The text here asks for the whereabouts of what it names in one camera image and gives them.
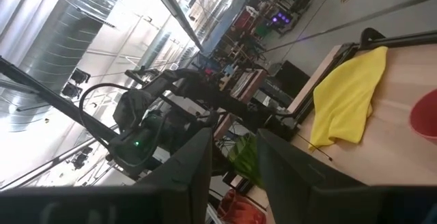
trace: ceiling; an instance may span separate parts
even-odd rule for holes
[[[194,30],[212,30],[219,18],[211,20],[211,11],[217,9],[220,1],[196,0],[191,10],[197,17],[192,25]],[[226,10],[223,6],[218,9],[220,13]],[[115,27],[103,26],[79,62],[78,68],[91,74],[88,83],[81,84],[80,88],[87,89],[98,83],[125,85],[128,79],[124,71],[138,67],[144,52],[169,17],[170,13],[160,0],[118,1],[107,19]],[[174,68],[187,46],[193,46],[176,22],[171,30],[175,33],[159,51],[154,62],[155,68]],[[85,103],[85,110],[107,126],[112,126],[115,124],[112,119],[114,98],[118,94],[119,90],[116,89],[96,91]],[[49,111],[46,118],[48,122],[40,122],[19,133],[1,132],[0,121],[0,186],[89,139],[81,125],[57,110]],[[92,159],[90,165],[100,161],[102,155],[97,154],[96,157],[98,160]],[[66,169],[58,167],[53,172],[59,175],[59,170],[70,171],[70,165],[63,167]]]

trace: machine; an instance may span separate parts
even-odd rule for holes
[[[267,128],[284,139],[290,139],[293,134],[293,130],[277,119],[271,110],[263,106],[248,106],[232,98],[229,94],[221,92],[216,85],[208,82],[202,73],[195,70],[165,70],[149,83],[141,79],[141,75],[147,74],[144,69],[136,72],[128,71],[126,74],[142,84],[142,88],[127,88],[113,83],[97,84],[83,93],[79,107],[43,86],[5,59],[0,60],[0,72],[19,85],[32,88],[34,93],[45,102],[86,127],[89,133],[108,149],[110,158],[134,180],[138,179],[141,172],[155,170],[161,165],[161,162],[152,157],[158,145],[163,145],[169,152],[174,153],[202,128],[214,127],[219,120],[220,113],[217,112],[219,108],[239,117],[244,121],[244,125],[253,132],[256,132],[258,128]],[[179,86],[173,84],[176,81],[181,81]],[[101,87],[116,87],[126,90],[113,114],[120,134],[106,127],[83,110],[87,95]],[[165,98],[163,93],[167,90],[177,96],[190,98],[206,105],[210,110],[207,120],[198,119]],[[175,112],[182,114],[187,119],[188,128],[177,127],[167,122],[168,114],[146,114],[149,106],[158,98],[171,103]],[[218,148],[213,147],[213,155],[216,159],[215,165],[221,166],[223,169],[217,174],[226,172],[229,169],[229,163]]]
[[[5,223],[205,223],[212,130],[199,131],[134,186],[16,188],[0,194]]]

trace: electronic equipment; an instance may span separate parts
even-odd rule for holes
[[[437,187],[366,186],[267,130],[259,170],[276,224],[435,223]]]
[[[294,133],[292,128],[277,118],[277,115],[281,117],[288,115],[272,113],[271,110],[262,105],[258,107],[248,106],[229,94],[221,92],[215,83],[208,82],[204,75],[196,70],[165,70],[150,82],[143,81],[141,76],[154,74],[154,71],[144,68],[127,71],[126,74],[140,83],[142,88],[135,89],[113,83],[100,83],[83,93],[79,100],[79,107],[4,59],[0,60],[0,72],[17,83],[34,88],[41,99],[82,124],[90,135],[108,149],[111,155],[109,159],[113,159],[133,179],[137,179],[141,172],[155,170],[161,165],[161,162],[152,156],[158,145],[167,144],[174,145],[173,148],[176,149],[180,148],[200,129],[214,126],[219,120],[218,108],[223,108],[226,112],[238,116],[245,122],[244,125],[253,132],[264,127],[281,135],[284,139],[291,139]],[[179,86],[173,84],[176,81],[180,82]],[[126,90],[113,114],[120,134],[112,131],[83,110],[86,97],[101,87],[116,87]],[[166,91],[206,105],[207,109],[210,110],[209,118],[204,122],[198,120],[194,115],[186,115],[190,126],[185,131],[180,131],[168,125],[166,115],[162,117],[146,115],[148,107],[153,105],[158,98],[165,102],[172,102],[163,95]],[[180,113],[187,114],[178,105],[173,105],[173,108],[179,109]],[[219,158],[218,161],[221,164],[229,164],[217,147],[213,148],[213,152],[214,157]]]
[[[80,85],[82,83],[88,83],[89,79],[91,78],[91,75],[86,73],[85,71],[76,68],[74,70],[73,75],[71,76],[71,79],[76,82],[76,85]]]
[[[15,188],[0,194],[4,223],[205,223],[212,129],[200,130],[134,186]]]
[[[83,89],[73,85],[71,83],[67,83],[67,85],[62,89],[62,94],[69,98],[79,98],[81,96]]]

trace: metal pole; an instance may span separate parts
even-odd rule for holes
[[[129,32],[129,34],[127,35],[127,37],[124,39],[123,44],[120,46],[117,55],[114,56],[114,59],[112,60],[111,64],[109,64],[109,66],[108,66],[108,68],[106,69],[105,73],[107,73],[107,72],[111,69],[111,66],[112,66],[112,65],[115,63],[115,61],[117,61],[117,59],[122,55],[122,51],[123,51],[124,46],[128,43],[130,37],[131,37],[132,34],[135,32],[135,29],[137,29],[139,23],[141,22],[141,19],[143,19],[143,16],[140,16],[140,17],[138,18],[137,23],[136,23],[135,26],[130,30],[130,32]],[[103,81],[103,78],[104,78],[104,76],[102,76],[102,77],[100,78],[99,83],[101,83],[101,82]],[[96,91],[97,91],[97,90],[94,90],[94,91],[89,95],[91,98],[88,100],[88,102],[89,102],[92,98],[94,98],[94,95],[96,94]]]
[[[12,89],[14,91],[23,92],[26,94],[38,94],[38,92],[33,88],[27,87],[26,85],[13,83],[11,81],[0,80],[0,87]]]
[[[185,30],[186,34],[191,38],[191,40],[196,44],[200,51],[203,51],[201,42],[196,36],[191,24],[186,19],[185,13],[182,11],[176,0],[161,0],[165,7],[170,11],[170,14],[179,22],[182,28]]]
[[[206,212],[210,215],[211,219],[216,223],[216,224],[223,224],[219,217],[217,216],[216,211],[214,210],[214,208],[208,204],[208,207],[206,208]]]
[[[117,128],[118,128],[117,125],[110,127],[111,130],[115,130]],[[5,186],[2,186],[0,188],[0,191],[25,186],[26,184],[28,184],[32,180],[35,180],[36,178],[40,177],[42,174],[46,173],[47,171],[49,171],[53,167],[61,164],[66,159],[70,158],[71,156],[73,156],[77,152],[81,151],[83,148],[90,146],[91,144],[93,144],[95,142],[97,142],[96,139],[90,139],[89,141],[86,141],[85,143],[82,143],[82,144],[76,146],[75,148],[72,148],[71,150],[63,153],[62,155],[55,157],[51,161],[44,163],[43,165],[37,167],[36,169],[26,173],[25,175],[22,175],[22,176],[18,177],[17,179],[12,180],[11,182],[7,183]]]

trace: metal frame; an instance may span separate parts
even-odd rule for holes
[[[26,85],[27,87],[34,89],[36,92],[38,92],[38,96],[41,97],[41,99],[51,104],[53,107],[83,126],[82,120],[79,116],[79,108],[76,107],[73,102],[62,98],[53,90],[47,88],[35,80],[32,76],[29,76],[2,57],[0,57],[0,73],[4,74],[6,77],[18,84]],[[118,136],[115,131],[111,130],[102,122],[87,113],[83,114],[83,119],[86,120],[86,124],[89,124],[93,127],[97,134],[103,135],[102,139],[105,141],[110,141]]]
[[[186,19],[185,13],[179,6],[179,3],[176,0],[161,0],[164,3],[165,7],[170,11],[171,15],[175,17],[175,19],[179,22],[185,32],[190,36],[191,40],[196,44],[200,51],[203,51],[203,47],[199,38],[197,38],[196,33],[194,32],[191,24]]]
[[[37,94],[38,92],[26,85],[21,85],[17,83],[13,83],[10,81],[0,80],[0,87],[4,87],[6,89],[12,89],[14,91],[23,92],[26,94]]]

